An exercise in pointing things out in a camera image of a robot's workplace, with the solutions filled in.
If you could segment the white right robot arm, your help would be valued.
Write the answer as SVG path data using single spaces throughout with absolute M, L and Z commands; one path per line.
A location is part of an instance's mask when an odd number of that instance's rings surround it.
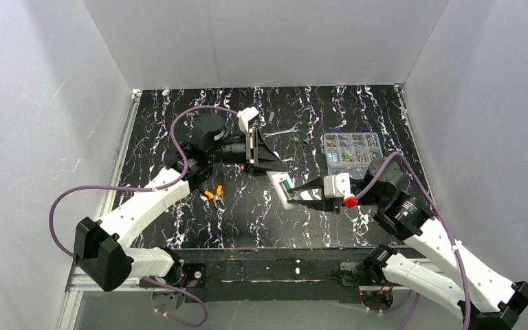
M 301 186 L 281 179 L 277 188 L 288 204 L 336 212 L 374 206 L 378 225 L 418 251 L 437 270 L 410 261 L 394 248 L 376 247 L 361 273 L 375 282 L 403 285 L 456 316 L 464 329 L 513 329 L 528 306 L 528 283 L 514 282 L 487 266 L 458 240 L 434 201 L 406 191 L 413 170 L 402 170 L 399 153 L 374 159 L 363 179 L 327 175 Z

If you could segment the white remote control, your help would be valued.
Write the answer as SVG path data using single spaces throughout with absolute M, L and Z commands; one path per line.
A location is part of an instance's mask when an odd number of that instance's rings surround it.
M 290 210 L 299 205 L 323 210 L 323 201 L 319 195 L 319 190 L 322 188 L 321 177 L 295 186 L 288 172 L 267 171 L 266 174 L 284 209 Z

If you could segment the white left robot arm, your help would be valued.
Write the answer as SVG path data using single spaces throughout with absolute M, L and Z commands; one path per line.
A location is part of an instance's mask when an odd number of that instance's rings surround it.
M 143 189 L 98 219 L 86 217 L 78 223 L 74 263 L 105 292 L 129 278 L 175 278 L 183 260 L 168 248 L 133 249 L 131 244 L 163 212 L 200 188 L 215 164 L 240 164 L 249 175 L 267 175 L 281 205 L 292 209 L 288 201 L 294 196 L 293 181 L 287 166 L 250 125 L 258 116 L 254 107 L 239 111 L 240 132 L 232 136 L 226 135 L 226 124 L 217 114 L 199 116 L 189 141 Z

